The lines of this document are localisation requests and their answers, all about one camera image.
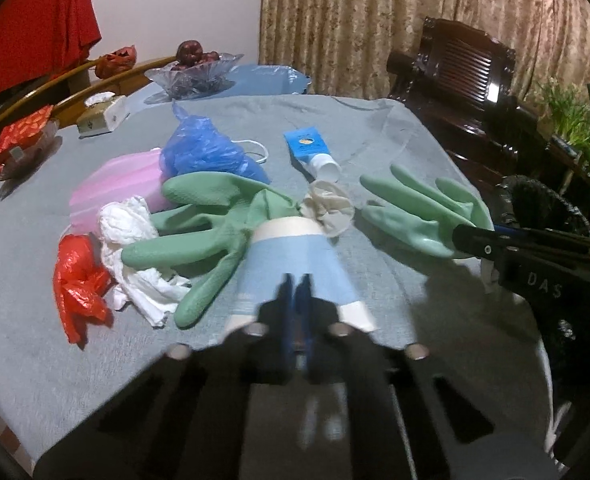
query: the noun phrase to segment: white tube cap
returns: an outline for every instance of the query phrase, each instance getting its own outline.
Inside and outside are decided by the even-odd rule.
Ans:
[[[308,163],[310,173],[317,180],[337,182],[342,174],[342,168],[327,153],[317,153]]]

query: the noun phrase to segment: blue plastic bag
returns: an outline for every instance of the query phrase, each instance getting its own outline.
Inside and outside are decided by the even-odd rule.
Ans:
[[[270,184],[260,165],[220,134],[208,117],[191,115],[177,103],[172,112],[180,121],[159,158],[162,171],[173,177],[195,171],[222,171]]]

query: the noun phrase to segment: green rubber glove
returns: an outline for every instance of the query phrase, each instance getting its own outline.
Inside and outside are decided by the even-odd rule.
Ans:
[[[134,269],[175,267],[225,253],[193,285],[174,314],[179,328],[194,324],[235,272],[254,229],[263,222],[299,216],[297,203],[266,184],[232,173],[201,171],[167,180],[162,193],[184,204],[152,215],[160,237],[124,248],[123,263]],[[188,232],[210,225],[210,229]]]
[[[404,168],[390,166],[395,180],[362,175],[361,185],[390,204],[367,205],[364,218],[416,250],[440,258],[467,258],[452,243],[453,229],[466,224],[493,230],[486,204],[449,178],[426,186]]]

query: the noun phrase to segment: floral curtain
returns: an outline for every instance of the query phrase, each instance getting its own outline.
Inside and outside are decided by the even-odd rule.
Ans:
[[[318,93],[383,97],[388,54],[414,54],[426,16],[481,28],[514,48],[520,98],[550,77],[590,82],[587,0],[262,0],[260,62],[296,67]]]

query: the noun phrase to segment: white ear loop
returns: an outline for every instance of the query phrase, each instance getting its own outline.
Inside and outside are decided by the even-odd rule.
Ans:
[[[251,144],[255,144],[255,145],[259,146],[262,150],[264,150],[264,156],[262,158],[260,158],[259,160],[255,161],[257,164],[263,164],[264,162],[266,162],[266,160],[268,160],[268,150],[266,149],[266,146],[264,146],[262,143],[257,142],[256,140],[251,140],[251,139],[234,140],[233,142],[235,144],[241,144],[242,142],[250,142]]]

